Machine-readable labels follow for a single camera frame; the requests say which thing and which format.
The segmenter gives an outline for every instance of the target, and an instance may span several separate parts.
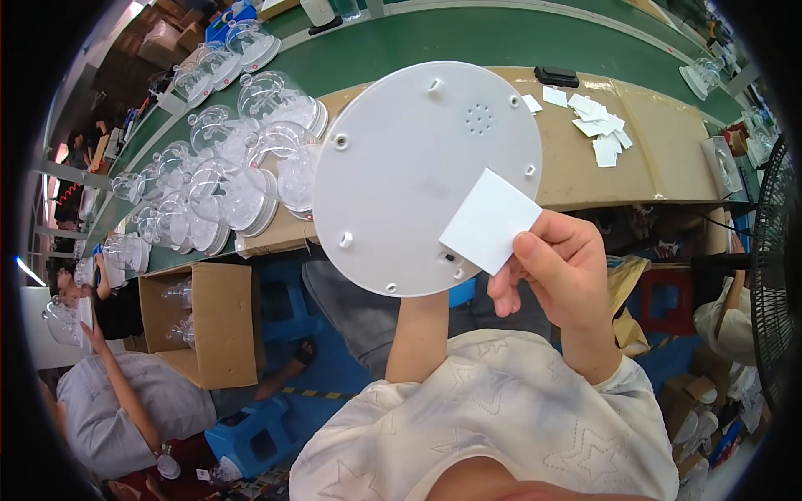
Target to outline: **foot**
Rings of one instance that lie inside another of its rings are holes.
[[[318,345],[313,337],[304,337],[295,350],[287,369],[293,376],[299,375],[318,356]]]

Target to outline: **finger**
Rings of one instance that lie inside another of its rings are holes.
[[[532,278],[554,294],[565,287],[572,269],[559,254],[530,232],[521,232],[512,242],[512,250],[520,265]]]

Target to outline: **blue crate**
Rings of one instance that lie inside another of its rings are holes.
[[[256,9],[254,9],[251,4],[245,2],[245,7],[236,15],[231,10],[231,7],[229,7],[215,22],[206,28],[206,42],[215,41],[225,43],[225,36],[231,29],[229,27],[229,21],[234,20],[240,22],[246,19],[256,19]]]

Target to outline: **blue plastic stool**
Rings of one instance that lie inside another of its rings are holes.
[[[303,445],[302,441],[291,442],[282,424],[282,416],[289,409],[279,396],[250,403],[206,430],[206,442],[218,461],[223,456],[231,459],[243,477],[251,479]]]
[[[304,298],[302,265],[279,261],[259,270],[263,342],[292,341],[323,330],[323,316],[310,313],[314,300]]]
[[[455,285],[448,290],[448,308],[455,308],[459,305],[464,305],[471,299],[476,292],[476,277],[471,280],[465,281],[459,285]]]

